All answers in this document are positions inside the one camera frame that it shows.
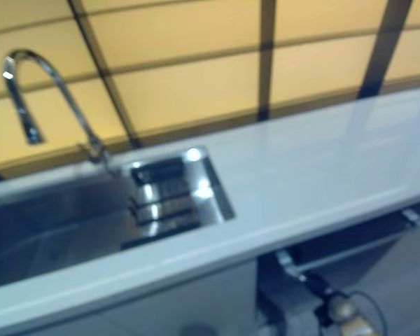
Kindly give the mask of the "dark robot right hand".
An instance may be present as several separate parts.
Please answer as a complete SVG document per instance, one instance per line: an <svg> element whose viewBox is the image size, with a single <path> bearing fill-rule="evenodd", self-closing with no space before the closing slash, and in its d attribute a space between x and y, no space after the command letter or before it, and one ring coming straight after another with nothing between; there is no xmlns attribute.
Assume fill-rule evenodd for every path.
<svg viewBox="0 0 420 336"><path fill-rule="evenodd" d="M297 279L304 284L308 291L318 297L324 306L340 292L321 275L313 272L301 273Z"/></svg>

